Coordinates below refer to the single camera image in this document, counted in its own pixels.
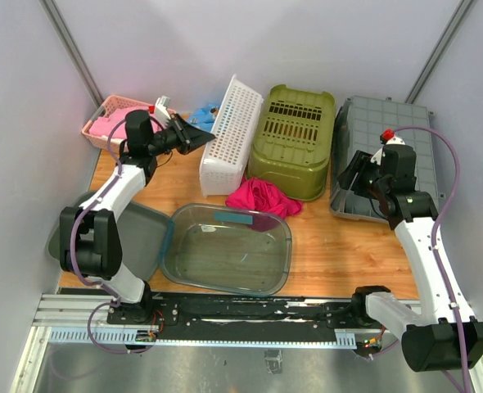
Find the large grey plastic bin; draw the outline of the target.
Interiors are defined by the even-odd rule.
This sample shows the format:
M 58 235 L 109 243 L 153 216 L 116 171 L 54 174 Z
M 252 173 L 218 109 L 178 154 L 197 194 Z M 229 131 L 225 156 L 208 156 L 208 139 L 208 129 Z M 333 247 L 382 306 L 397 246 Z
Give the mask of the large grey plastic bin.
M 369 154 L 381 147 L 380 135 L 387 129 L 430 125 L 429 112 L 417 106 L 391 99 L 353 96 L 346 99 L 336 116 L 332 139 L 332 172 L 330 211 L 338 217 L 382 222 L 377 201 L 369 202 L 350 191 L 342 191 L 337 176 L 344 171 L 357 150 Z M 428 192 L 439 207 L 440 194 L 436 182 L 432 136 L 427 131 L 407 129 L 396 134 L 416 154 L 416 189 Z

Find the white perforated basket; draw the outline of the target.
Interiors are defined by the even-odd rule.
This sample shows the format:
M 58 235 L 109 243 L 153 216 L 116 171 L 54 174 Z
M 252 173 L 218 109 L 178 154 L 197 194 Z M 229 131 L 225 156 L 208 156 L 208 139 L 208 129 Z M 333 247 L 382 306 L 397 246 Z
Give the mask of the white perforated basket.
M 204 197 L 226 196 L 242 182 L 264 99 L 234 75 L 223 96 L 199 168 Z

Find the green plastic basin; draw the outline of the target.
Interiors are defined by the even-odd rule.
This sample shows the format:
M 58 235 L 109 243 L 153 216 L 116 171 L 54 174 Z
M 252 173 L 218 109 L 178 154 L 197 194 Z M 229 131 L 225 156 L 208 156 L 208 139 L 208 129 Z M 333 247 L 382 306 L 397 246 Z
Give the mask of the green plastic basin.
M 336 101 L 328 92 L 274 86 L 251 145 L 247 178 L 258 178 L 298 201 L 319 198 L 327 185 Z

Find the clear plastic container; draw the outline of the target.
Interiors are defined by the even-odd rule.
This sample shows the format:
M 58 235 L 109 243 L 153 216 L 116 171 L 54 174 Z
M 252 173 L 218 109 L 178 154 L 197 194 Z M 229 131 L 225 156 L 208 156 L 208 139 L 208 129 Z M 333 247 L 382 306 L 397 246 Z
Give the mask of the clear plastic container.
M 193 203 L 170 217 L 159 267 L 172 282 L 266 297 L 285 285 L 292 234 L 279 216 Z

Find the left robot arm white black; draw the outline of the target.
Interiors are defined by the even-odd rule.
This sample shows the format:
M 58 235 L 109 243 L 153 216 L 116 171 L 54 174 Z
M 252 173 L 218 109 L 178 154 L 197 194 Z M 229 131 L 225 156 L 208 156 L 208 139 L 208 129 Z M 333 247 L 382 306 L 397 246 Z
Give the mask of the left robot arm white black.
M 187 155 L 215 136 L 184 120 L 167 116 L 158 132 L 146 110 L 130 111 L 120 125 L 126 138 L 112 157 L 111 177 L 78 207 L 66 207 L 59 219 L 59 262 L 84 285 L 99 286 L 113 298 L 113 311 L 123 310 L 135 323 L 149 322 L 155 313 L 149 284 L 125 265 L 117 221 L 133 197 L 151 181 L 160 155 Z

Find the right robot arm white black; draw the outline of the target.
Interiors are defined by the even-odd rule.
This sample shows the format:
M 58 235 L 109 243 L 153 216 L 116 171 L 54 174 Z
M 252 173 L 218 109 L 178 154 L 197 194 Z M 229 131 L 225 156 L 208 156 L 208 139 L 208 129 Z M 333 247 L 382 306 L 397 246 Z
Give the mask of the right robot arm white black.
M 384 286 L 360 287 L 350 317 L 359 327 L 378 322 L 390 331 L 414 372 L 472 369 L 483 356 L 483 321 L 456 281 L 433 199 L 415 188 L 416 158 L 410 146 L 387 143 L 375 154 L 356 151 L 337 178 L 341 189 L 378 201 L 409 260 L 421 306 L 411 310 Z

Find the blue packet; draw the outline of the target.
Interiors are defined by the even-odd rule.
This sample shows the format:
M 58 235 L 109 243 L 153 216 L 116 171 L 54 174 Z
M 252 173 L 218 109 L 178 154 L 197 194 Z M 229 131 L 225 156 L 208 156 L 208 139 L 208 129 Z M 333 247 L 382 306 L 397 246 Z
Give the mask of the blue packet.
M 198 108 L 189 115 L 187 122 L 198 129 L 210 132 L 219 113 L 219 108 L 220 105 L 214 103 Z

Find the pink plastic basket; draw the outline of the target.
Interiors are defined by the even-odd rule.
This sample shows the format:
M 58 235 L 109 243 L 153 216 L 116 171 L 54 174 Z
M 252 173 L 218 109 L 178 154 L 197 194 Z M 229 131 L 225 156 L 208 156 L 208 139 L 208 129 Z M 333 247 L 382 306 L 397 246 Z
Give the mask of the pink plastic basket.
M 124 117 L 130 111 L 134 110 L 146 110 L 162 125 L 165 124 L 164 116 L 156 109 L 154 104 L 118 95 L 110 95 L 83 127 L 81 134 L 95 147 L 103 150 L 111 148 L 112 151 L 117 152 L 121 142 L 126 139 L 124 124 L 121 124 L 112 135 L 110 147 L 107 146 L 108 137 L 114 127 L 121 120 L 124 120 Z

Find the magenta crumpled cloth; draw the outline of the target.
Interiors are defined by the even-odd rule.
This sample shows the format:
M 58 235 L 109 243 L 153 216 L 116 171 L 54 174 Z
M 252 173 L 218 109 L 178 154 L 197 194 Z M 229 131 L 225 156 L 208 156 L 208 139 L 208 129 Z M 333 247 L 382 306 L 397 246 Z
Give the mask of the magenta crumpled cloth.
M 240 187 L 227 197 L 225 205 L 270 213 L 282 219 L 298 215 L 303 209 L 301 201 L 289 198 L 274 184 L 258 178 L 244 180 Z

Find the pink folded towel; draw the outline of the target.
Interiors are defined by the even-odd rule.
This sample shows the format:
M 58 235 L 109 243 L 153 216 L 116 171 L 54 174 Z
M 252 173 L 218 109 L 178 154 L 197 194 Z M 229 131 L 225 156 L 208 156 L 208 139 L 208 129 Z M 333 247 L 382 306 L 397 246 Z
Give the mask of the pink folded towel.
M 108 138 L 112 129 L 121 121 L 125 116 L 135 110 L 147 111 L 147 106 L 131 106 L 126 108 L 119 108 L 114 110 L 108 117 L 99 116 L 89 129 L 89 134 L 97 137 Z M 153 131 L 159 132 L 160 130 L 151 122 Z M 113 138 L 126 139 L 125 125 L 124 123 L 113 134 Z

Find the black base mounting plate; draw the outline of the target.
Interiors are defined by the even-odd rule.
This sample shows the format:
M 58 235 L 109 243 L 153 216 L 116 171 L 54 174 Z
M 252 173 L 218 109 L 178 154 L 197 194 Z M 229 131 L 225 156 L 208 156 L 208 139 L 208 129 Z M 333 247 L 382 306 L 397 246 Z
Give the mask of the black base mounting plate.
M 346 298 L 248 297 L 219 294 L 159 292 L 151 314 L 137 316 L 121 305 L 109 311 L 110 325 L 162 326 L 163 339 L 197 341 L 322 342 L 338 330 L 381 329 L 350 311 Z

